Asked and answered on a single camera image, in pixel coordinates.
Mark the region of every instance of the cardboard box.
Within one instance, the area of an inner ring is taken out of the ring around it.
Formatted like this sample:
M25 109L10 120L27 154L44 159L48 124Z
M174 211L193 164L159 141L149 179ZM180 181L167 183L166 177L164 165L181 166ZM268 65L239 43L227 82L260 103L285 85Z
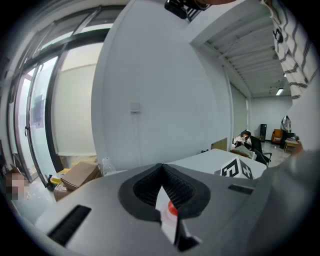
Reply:
M73 190L67 189L62 182L60 182L53 191L55 200L58 202L60 199L69 195Z
M79 162L62 178L61 182L69 190L76 190L83 184L101 177L98 164L93 162Z

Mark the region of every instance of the door handle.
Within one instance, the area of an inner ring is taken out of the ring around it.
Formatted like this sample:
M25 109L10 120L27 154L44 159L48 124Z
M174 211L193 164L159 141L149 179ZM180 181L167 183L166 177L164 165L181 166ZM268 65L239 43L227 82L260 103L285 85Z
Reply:
M30 128L28 126L25 126L24 127L24 136L27 137L27 130L29 130Z

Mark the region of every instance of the orange chair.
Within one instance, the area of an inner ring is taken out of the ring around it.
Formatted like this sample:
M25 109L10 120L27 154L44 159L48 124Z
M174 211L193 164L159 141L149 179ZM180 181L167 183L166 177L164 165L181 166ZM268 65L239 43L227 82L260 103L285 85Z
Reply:
M281 143L282 139L282 130L281 129L274 129L271 137L272 143Z

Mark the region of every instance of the black speaker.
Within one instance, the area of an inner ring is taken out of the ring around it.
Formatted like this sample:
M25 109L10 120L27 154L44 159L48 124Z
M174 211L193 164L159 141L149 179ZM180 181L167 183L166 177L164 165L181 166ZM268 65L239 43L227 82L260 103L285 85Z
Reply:
M260 139L261 142L266 141L266 134L267 134L267 125L266 124L260 124Z

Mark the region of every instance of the plastic bottle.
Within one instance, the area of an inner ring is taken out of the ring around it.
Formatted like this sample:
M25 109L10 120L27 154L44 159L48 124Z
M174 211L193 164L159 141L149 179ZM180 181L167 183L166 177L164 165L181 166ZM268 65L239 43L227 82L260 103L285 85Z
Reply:
M102 164L103 164L103 169L102 169L103 176L106 176L107 173L116 171L116 168L111 164L109 157L103 158Z

